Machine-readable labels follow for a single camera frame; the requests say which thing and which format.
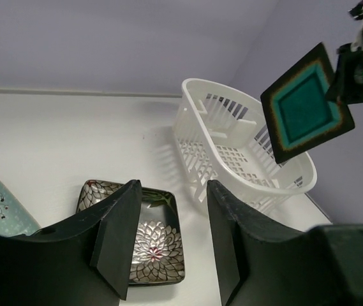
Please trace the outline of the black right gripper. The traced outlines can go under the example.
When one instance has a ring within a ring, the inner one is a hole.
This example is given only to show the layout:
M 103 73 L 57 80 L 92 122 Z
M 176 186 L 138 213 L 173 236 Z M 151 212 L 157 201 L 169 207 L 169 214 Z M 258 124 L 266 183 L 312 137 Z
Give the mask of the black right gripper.
M 363 50 L 351 51 L 351 45 L 339 48 L 337 71 L 325 93 L 325 100 L 333 103 L 363 103 Z

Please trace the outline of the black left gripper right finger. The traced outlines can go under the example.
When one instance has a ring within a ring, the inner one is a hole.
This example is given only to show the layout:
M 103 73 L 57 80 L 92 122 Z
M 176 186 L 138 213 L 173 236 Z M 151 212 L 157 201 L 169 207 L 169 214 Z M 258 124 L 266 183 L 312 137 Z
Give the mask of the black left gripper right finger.
M 363 305 L 363 224 L 302 232 L 207 183 L 223 305 Z

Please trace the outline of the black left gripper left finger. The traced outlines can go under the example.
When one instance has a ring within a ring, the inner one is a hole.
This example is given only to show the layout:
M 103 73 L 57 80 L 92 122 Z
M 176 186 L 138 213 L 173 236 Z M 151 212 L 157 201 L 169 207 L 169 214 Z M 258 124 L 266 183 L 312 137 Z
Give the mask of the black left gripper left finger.
M 30 236 L 0 236 L 0 305 L 119 305 L 128 295 L 142 202 L 130 180 Z

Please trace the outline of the dark teal square plate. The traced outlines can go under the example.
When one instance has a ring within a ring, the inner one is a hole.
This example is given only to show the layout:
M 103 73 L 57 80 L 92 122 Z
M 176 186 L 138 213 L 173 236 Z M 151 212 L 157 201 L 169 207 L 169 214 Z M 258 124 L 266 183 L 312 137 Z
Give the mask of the dark teal square plate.
M 319 43 L 261 93 L 278 164 L 355 128 L 350 109 L 325 98 L 333 79 L 326 48 Z

